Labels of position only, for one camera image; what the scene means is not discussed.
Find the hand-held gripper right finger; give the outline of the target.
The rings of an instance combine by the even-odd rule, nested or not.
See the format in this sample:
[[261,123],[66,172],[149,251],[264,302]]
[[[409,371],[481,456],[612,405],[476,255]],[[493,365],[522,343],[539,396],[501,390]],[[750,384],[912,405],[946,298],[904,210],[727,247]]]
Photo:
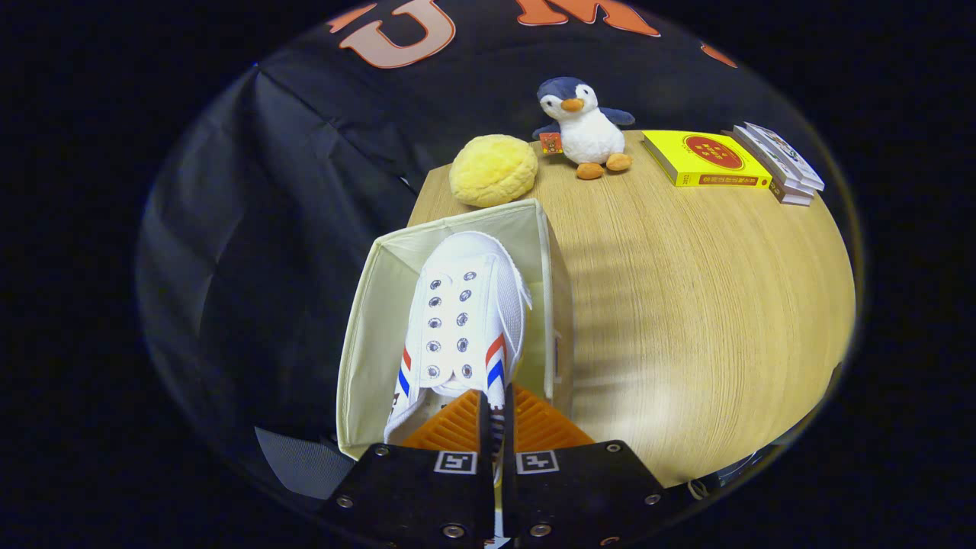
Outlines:
[[505,411],[502,534],[512,548],[624,548],[663,527],[666,491],[624,441],[516,451],[515,386]]

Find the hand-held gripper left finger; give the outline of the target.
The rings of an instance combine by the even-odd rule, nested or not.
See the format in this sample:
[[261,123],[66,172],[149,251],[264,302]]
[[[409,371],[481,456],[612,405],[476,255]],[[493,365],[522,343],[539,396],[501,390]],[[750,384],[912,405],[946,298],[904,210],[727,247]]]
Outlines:
[[482,548],[495,531],[491,410],[470,390],[421,428],[439,445],[370,445],[318,512],[365,548]]

